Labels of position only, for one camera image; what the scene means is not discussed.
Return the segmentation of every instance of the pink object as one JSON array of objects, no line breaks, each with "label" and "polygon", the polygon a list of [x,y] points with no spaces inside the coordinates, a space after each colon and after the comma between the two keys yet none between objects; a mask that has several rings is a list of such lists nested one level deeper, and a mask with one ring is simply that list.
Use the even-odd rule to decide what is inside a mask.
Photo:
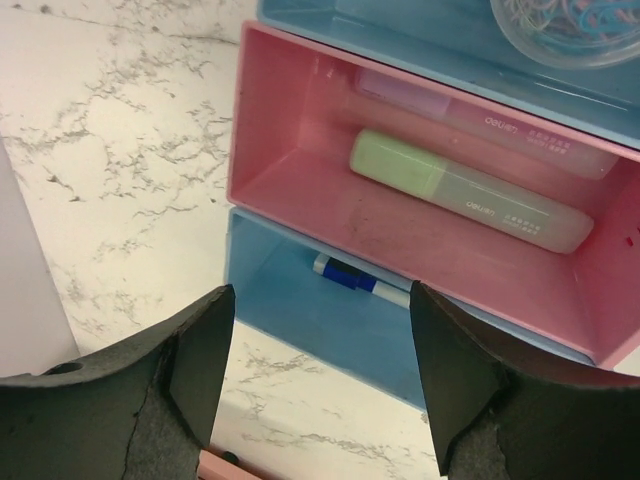
[{"label": "pink object", "polygon": [[[357,75],[356,89],[363,95],[438,120],[583,178],[601,180],[618,161],[618,155],[614,153],[574,142],[375,70],[361,69]],[[357,115],[359,105],[357,100],[353,103],[352,109]]]},{"label": "pink object", "polygon": [[[602,180],[580,178],[359,94],[354,85],[363,68],[626,158]],[[233,203],[559,341],[602,367],[613,368],[640,345],[640,152],[255,22],[244,28],[238,78]],[[359,176],[349,157],[363,128],[572,206],[593,218],[595,229],[575,253],[554,254]]]},{"label": "pink object", "polygon": [[80,356],[0,137],[0,378]]},{"label": "pink object", "polygon": [[255,475],[245,472],[206,450],[200,453],[198,478],[200,480],[260,480]]}]

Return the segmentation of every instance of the clear container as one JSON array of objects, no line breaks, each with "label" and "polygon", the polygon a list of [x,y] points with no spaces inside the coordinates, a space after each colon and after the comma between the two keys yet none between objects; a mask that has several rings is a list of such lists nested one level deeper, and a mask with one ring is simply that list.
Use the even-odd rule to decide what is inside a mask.
[{"label": "clear container", "polygon": [[640,55],[636,0],[491,0],[491,8],[507,39],[550,67],[606,67]]}]

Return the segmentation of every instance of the drawer organizer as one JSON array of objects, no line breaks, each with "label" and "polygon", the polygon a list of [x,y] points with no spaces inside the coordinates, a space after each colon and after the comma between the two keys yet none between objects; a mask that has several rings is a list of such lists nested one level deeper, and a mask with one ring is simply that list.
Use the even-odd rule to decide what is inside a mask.
[{"label": "drawer organizer", "polygon": [[[275,3],[264,2],[263,16]],[[412,2],[432,3],[445,2]],[[324,17],[314,18],[319,26]],[[238,81],[233,203],[601,367],[615,368],[640,345],[639,152],[258,23],[245,25]],[[514,128],[526,132],[515,142]],[[595,227],[574,252],[553,253],[382,185],[349,166],[363,129],[584,212]],[[537,148],[558,162],[527,151]],[[606,168],[579,164],[586,154],[559,160],[572,149]]]},{"label": "drawer organizer", "polygon": [[[411,287],[409,279],[241,208],[229,215],[227,245],[226,281],[236,291],[240,321],[424,407],[409,310],[332,282],[314,272],[313,266],[318,254],[325,254],[404,292]],[[538,347],[589,362],[511,322],[456,303]]]},{"label": "drawer organizer", "polygon": [[489,0],[262,0],[265,24],[640,149],[640,59],[546,67],[513,47]]}]

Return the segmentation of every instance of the blue drawer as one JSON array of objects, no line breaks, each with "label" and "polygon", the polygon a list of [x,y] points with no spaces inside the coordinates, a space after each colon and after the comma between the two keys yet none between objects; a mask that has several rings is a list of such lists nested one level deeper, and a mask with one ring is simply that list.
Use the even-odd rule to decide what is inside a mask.
[{"label": "blue drawer", "polygon": [[[227,250],[226,281],[236,290],[239,321],[424,408],[409,311],[327,280],[313,264],[324,253],[405,291],[410,280],[240,208],[230,213]],[[590,363],[567,347],[456,303],[518,338]]]},{"label": "blue drawer", "polygon": [[530,60],[489,0],[261,0],[271,26],[640,149],[640,60],[563,71]]}]

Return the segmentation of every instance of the rubber band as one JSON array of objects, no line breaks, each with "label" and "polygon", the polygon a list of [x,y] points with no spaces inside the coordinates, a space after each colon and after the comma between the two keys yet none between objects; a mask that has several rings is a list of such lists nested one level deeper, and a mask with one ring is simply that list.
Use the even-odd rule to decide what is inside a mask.
[{"label": "rubber band", "polygon": [[520,29],[559,53],[607,53],[640,33],[640,0],[504,0],[504,6]]}]

